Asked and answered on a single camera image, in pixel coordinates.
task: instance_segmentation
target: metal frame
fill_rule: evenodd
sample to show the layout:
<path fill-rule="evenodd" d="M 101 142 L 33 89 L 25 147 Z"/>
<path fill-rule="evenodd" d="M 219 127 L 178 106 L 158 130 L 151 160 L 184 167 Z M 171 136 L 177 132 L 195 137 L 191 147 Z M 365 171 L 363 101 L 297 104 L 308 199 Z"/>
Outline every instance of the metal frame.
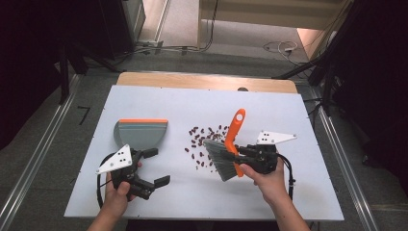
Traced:
<path fill-rule="evenodd" d="M 48 149 L 55 138 L 61 123 L 63 122 L 65 115 L 75 97 L 76 91 L 78 89 L 81 77 L 75 74 L 70 82 L 71 94 L 67 97 L 65 102 L 60 105 L 55 112 L 51 122 L 49 123 L 44 135 L 42 136 L 39 144 L 34 151 L 30 161 L 24 168 L 23 173 L 18 179 L 12 191 L 9 193 L 6 203 L 0 214 L 0 231 L 8 230 L 14 216 L 20 207 L 27 191 L 30 189 L 34 178 L 39 170 L 39 167 L 44 160 Z"/>
<path fill-rule="evenodd" d="M 311 93 L 314 98 L 321 98 L 318 87 L 311 87 Z M 378 225 L 372 215 L 370 205 L 368 204 L 363 190 L 357 180 L 357 177 L 347 159 L 342 143 L 337 135 L 336 129 L 333 125 L 331 117 L 325 115 L 322 107 L 319 108 L 319 116 L 326 131 L 330 144 L 333 147 L 337 162 L 339 163 L 345 183 L 347 184 L 351 198 L 353 199 L 360 221 L 365 230 L 379 230 Z"/>

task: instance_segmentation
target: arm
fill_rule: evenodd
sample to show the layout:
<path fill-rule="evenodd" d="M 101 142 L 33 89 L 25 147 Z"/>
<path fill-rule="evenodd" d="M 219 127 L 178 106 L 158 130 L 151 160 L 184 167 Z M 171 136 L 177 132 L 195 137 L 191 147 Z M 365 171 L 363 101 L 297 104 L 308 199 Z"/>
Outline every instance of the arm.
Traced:
<path fill-rule="evenodd" d="M 240 165 L 240 168 L 261 190 L 264 200 L 276 216 L 281 231 L 310 230 L 286 192 L 284 165 L 280 158 L 276 170 L 270 174 L 260 174 L 245 164 Z"/>
<path fill-rule="evenodd" d="M 111 173 L 106 175 L 107 182 L 111 180 Z M 117 190 L 114 188 L 114 183 L 109 182 L 106 185 L 105 202 L 102 209 L 99 211 L 93 223 L 88 228 L 89 231 L 105 231 L 113 230 L 115 224 L 126 211 L 128 199 L 126 194 L 129 192 L 130 185 L 127 182 L 122 182 Z"/>

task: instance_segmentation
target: white triangular marker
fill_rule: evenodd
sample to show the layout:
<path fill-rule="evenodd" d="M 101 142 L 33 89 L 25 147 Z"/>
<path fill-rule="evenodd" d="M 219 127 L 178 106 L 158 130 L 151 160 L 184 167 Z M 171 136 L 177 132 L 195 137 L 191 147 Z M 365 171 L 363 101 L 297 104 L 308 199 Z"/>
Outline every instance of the white triangular marker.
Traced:
<path fill-rule="evenodd" d="M 258 139 L 256 140 L 256 144 L 277 144 L 279 142 L 290 141 L 296 138 L 296 134 L 283 134 L 262 131 L 259 134 Z"/>
<path fill-rule="evenodd" d="M 96 174 L 113 171 L 132 165 L 132 155 L 130 154 L 129 144 L 125 144 L 111 158 L 109 158 L 99 169 Z"/>

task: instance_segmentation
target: brush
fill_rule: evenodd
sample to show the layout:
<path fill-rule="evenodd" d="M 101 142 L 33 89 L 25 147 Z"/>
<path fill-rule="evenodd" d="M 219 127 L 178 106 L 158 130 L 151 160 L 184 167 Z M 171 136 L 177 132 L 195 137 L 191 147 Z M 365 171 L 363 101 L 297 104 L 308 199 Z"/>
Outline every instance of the brush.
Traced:
<path fill-rule="evenodd" d="M 204 145 L 222 181 L 227 181 L 237 175 L 239 177 L 243 176 L 239 165 L 234 162 L 236 157 L 239 156 L 237 147 L 234 145 L 234 139 L 241 129 L 244 118 L 245 109 L 239 109 L 231 121 L 224 143 L 210 139 L 204 140 Z"/>

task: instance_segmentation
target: table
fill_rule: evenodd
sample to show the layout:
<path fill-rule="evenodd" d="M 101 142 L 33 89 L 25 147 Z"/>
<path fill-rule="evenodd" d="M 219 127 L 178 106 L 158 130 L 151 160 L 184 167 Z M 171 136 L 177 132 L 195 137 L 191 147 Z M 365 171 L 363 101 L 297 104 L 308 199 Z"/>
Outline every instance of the table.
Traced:
<path fill-rule="evenodd" d="M 266 85 L 280 92 L 266 92 Z M 259 91 L 242 92 L 237 87 Z M 254 143 L 262 129 L 296 134 L 296 140 L 277 145 L 293 165 L 293 203 L 307 220 L 343 220 L 301 96 L 294 92 L 294 84 L 282 80 L 180 73 L 121 74 L 107 99 L 65 216 L 96 216 L 99 209 L 94 195 L 95 171 L 106 155 L 118 150 L 113 138 L 115 122 L 121 117 L 137 116 L 168 119 L 165 138 L 158 146 L 159 155 L 144 160 L 138 174 L 150 182 L 169 174 L 171 181 L 154 191 L 149 200 L 132 201 L 126 218 L 273 219 L 251 179 L 235 177 L 222 182 L 214 166 L 199 167 L 191 153 L 184 150 L 191 141 L 188 131 L 193 126 L 229 125 L 235 111 L 244 107 L 247 114 L 235 143 Z"/>

